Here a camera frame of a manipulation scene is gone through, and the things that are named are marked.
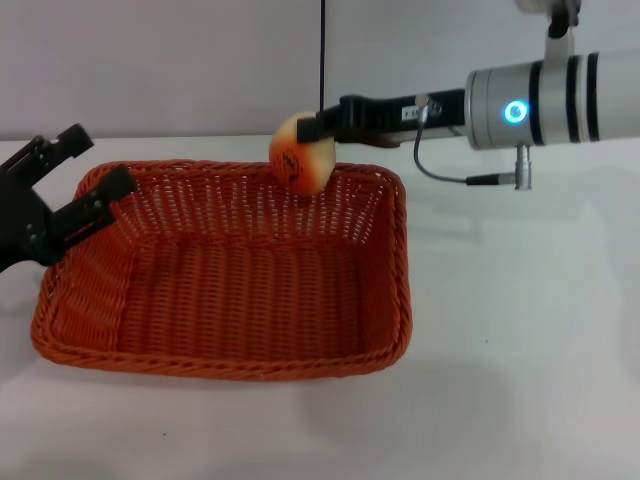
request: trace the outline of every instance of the peach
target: peach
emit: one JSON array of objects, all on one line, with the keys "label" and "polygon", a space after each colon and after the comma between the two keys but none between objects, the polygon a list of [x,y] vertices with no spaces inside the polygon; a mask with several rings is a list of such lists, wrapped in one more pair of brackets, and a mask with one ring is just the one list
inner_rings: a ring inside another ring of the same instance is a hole
[{"label": "peach", "polygon": [[322,190],[336,165],[333,138],[314,143],[298,143],[297,121],[314,116],[298,113],[282,124],[271,138],[269,163],[278,181],[299,195],[315,195]]}]

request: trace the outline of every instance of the woven pattern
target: woven pattern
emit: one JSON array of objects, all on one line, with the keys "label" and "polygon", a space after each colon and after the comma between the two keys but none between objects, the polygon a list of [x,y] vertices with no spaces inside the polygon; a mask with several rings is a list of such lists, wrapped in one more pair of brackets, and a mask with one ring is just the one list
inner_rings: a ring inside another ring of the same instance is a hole
[{"label": "woven pattern", "polygon": [[339,165],[297,197],[267,164],[119,162],[138,191],[47,270],[32,340],[54,362],[231,380],[365,374],[411,334],[405,193]]}]

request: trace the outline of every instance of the black robotic claw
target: black robotic claw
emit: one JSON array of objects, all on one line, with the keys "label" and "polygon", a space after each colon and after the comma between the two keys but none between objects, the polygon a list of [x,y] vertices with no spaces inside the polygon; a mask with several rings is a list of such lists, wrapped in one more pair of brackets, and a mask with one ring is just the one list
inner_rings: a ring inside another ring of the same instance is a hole
[{"label": "black robotic claw", "polygon": [[92,146],[76,124],[56,142],[35,137],[0,165],[0,272],[23,260],[53,265],[71,247],[113,223],[109,204],[136,190],[126,167],[115,168],[94,190],[56,212],[32,188],[69,157]]}]

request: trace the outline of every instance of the blue led light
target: blue led light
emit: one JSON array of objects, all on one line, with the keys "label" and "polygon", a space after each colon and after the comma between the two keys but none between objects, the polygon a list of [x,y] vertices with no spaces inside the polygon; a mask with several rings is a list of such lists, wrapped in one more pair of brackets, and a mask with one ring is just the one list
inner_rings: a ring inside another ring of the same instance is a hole
[{"label": "blue led light", "polygon": [[509,105],[504,107],[504,119],[509,122],[518,124],[527,118],[529,106],[522,100],[514,100]]}]

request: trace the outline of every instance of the white table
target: white table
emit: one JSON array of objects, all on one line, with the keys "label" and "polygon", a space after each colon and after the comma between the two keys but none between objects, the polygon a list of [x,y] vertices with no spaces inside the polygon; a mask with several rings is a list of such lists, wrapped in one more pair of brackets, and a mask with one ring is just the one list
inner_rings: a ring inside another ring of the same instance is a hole
[{"label": "white table", "polygon": [[[66,203],[123,159],[266,160],[268,137],[101,140],[38,185]],[[20,143],[0,144],[7,158]],[[637,479],[640,142],[534,151],[534,191],[435,183],[410,148],[344,146],[398,172],[414,334],[394,367],[302,384],[113,374],[37,356],[43,269],[0,275],[0,479]],[[425,143],[444,173],[513,152]]]}]

